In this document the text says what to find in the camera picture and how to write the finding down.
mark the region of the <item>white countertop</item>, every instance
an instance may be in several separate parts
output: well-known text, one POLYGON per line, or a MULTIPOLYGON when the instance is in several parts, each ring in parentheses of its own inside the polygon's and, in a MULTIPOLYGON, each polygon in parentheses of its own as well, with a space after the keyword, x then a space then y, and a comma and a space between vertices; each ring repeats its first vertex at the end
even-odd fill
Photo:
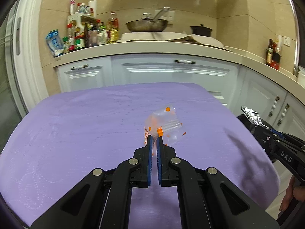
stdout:
POLYGON ((84 59, 130 53, 173 53, 208 57, 241 64, 257 71, 282 86, 305 105, 305 88, 294 80, 294 75, 283 69, 283 72, 281 72, 263 64, 260 62, 262 58, 249 52, 239 49, 236 49, 235 52, 238 52, 239 54, 189 43, 169 41, 134 41, 95 46, 67 53, 54 58, 53 67, 84 59))

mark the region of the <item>cooking oil bottle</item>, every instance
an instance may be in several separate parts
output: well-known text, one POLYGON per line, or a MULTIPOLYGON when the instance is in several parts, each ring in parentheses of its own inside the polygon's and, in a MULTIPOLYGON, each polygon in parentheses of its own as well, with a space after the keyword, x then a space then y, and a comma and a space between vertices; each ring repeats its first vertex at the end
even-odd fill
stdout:
POLYGON ((116 43, 119 39, 119 21, 116 17, 116 13, 112 12, 107 22, 108 44, 116 43))

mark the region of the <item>silver screw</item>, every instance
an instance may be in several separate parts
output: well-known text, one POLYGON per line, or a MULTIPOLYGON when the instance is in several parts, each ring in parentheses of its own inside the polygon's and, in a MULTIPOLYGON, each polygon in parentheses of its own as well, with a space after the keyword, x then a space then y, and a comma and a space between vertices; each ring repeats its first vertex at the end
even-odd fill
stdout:
POLYGON ((102 170, 101 169, 94 169, 93 171, 92 171, 92 174, 94 175, 94 176, 100 176, 101 174, 102 174, 102 170))
POLYGON ((139 160, 137 160, 136 158, 131 158, 131 159, 129 160, 129 163, 132 164, 132 165, 135 165, 135 164, 137 164, 138 162, 139 162, 139 160))
POLYGON ((178 157, 173 157, 173 158, 171 159, 171 162, 172 162, 173 164, 179 164, 179 163, 181 162, 181 159, 178 158, 178 157))
POLYGON ((208 168, 208 172, 211 174, 211 175, 214 175, 217 173, 217 169, 214 168, 214 167, 211 167, 211 168, 208 168))

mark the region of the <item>paper towel roll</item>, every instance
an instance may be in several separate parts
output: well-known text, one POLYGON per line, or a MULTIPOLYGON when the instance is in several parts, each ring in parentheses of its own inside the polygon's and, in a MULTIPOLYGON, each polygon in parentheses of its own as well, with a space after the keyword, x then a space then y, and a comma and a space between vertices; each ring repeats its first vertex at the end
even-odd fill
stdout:
POLYGON ((88 6, 89 6, 90 8, 93 9, 94 18, 96 18, 96 15, 97 15, 97 14, 96 14, 97 0, 90 1, 90 2, 88 3, 88 6))

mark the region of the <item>white door frame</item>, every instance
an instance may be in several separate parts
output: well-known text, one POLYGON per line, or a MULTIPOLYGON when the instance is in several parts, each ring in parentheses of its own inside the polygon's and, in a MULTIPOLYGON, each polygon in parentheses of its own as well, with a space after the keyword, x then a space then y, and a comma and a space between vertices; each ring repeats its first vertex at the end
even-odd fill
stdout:
POLYGON ((39 12, 42 0, 20 0, 16 12, 13 53, 20 92, 30 111, 48 97, 39 55, 39 12), (20 20, 20 54, 17 55, 17 21, 20 20))

